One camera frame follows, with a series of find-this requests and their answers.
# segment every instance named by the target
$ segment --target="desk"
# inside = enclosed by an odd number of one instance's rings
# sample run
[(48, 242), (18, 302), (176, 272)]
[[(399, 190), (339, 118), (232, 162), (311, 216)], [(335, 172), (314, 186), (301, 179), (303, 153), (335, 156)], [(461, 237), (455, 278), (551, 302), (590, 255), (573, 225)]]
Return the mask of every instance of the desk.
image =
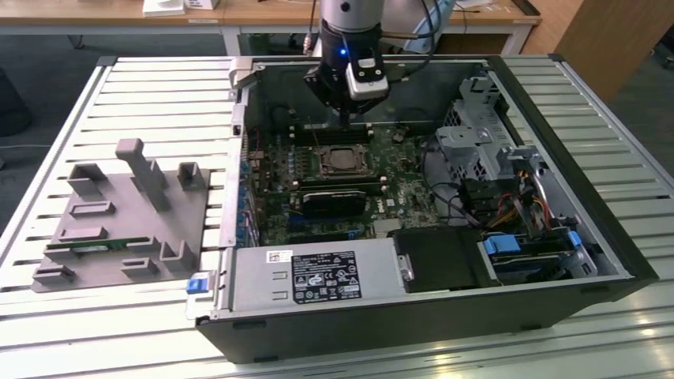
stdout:
[(3, 0), (0, 8), (0, 35), (220, 34), (224, 0), (167, 17), (143, 17), (143, 0)]
[[(454, 12), (443, 34), (506, 34), (503, 54), (519, 54), (531, 27), (541, 23), (539, 16), (527, 16), (511, 0), (495, 0), (494, 6), (470, 8), (479, 13)], [(227, 0), (222, 36), (228, 55), (240, 55), (239, 36), (251, 33), (307, 33), (311, 0)], [(317, 8), (314, 24), (321, 20)]]
[[(541, 18), (526, 16), (511, 0), (479, 13), (453, 14), (443, 33), (506, 34), (505, 54), (518, 54)], [(240, 55), (238, 37), (248, 33), (306, 33), (310, 0), (220, 0), (215, 10), (143, 17), (143, 0), (3, 0), (0, 35), (222, 34), (228, 55)]]

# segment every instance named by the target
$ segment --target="barcode sticker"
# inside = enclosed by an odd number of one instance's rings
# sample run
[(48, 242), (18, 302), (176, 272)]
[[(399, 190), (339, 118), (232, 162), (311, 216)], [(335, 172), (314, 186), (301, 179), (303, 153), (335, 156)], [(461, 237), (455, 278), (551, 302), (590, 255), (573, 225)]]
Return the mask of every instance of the barcode sticker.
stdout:
[(187, 22), (190, 24), (216, 24), (218, 20), (210, 18), (191, 18)]
[(293, 259), (293, 250), (267, 251), (267, 263), (287, 263)]

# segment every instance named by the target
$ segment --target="white container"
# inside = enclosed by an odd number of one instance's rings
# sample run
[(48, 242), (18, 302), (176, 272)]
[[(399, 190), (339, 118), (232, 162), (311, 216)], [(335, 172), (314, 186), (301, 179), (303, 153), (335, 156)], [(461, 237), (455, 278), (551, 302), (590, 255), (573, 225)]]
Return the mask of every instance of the white container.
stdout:
[(190, 9), (214, 10), (220, 0), (184, 0), (186, 7)]

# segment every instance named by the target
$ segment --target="warning label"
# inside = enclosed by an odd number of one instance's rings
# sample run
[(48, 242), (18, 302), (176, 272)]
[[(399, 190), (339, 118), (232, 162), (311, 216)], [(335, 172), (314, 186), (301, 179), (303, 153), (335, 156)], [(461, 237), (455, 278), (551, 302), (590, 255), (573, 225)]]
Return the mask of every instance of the warning label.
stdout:
[(293, 257), (293, 299), (297, 304), (361, 298), (353, 251)]

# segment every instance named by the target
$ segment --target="blue latch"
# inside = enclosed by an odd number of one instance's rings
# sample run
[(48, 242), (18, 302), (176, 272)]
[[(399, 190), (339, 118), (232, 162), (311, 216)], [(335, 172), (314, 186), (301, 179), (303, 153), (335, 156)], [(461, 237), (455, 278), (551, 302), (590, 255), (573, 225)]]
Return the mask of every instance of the blue latch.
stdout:
[(497, 252), (497, 247), (491, 241), (487, 239), (482, 244), (485, 245), (485, 251), (487, 252), (487, 255), (493, 255)]
[(186, 291), (188, 295), (206, 294), (208, 292), (208, 278), (190, 279)]
[(514, 253), (522, 250), (514, 235), (493, 235), (483, 244), (490, 255), (494, 253)]
[(581, 236), (578, 235), (577, 231), (570, 231), (569, 232), (569, 239), (571, 240), (573, 247), (578, 248), (582, 245), (582, 240)]

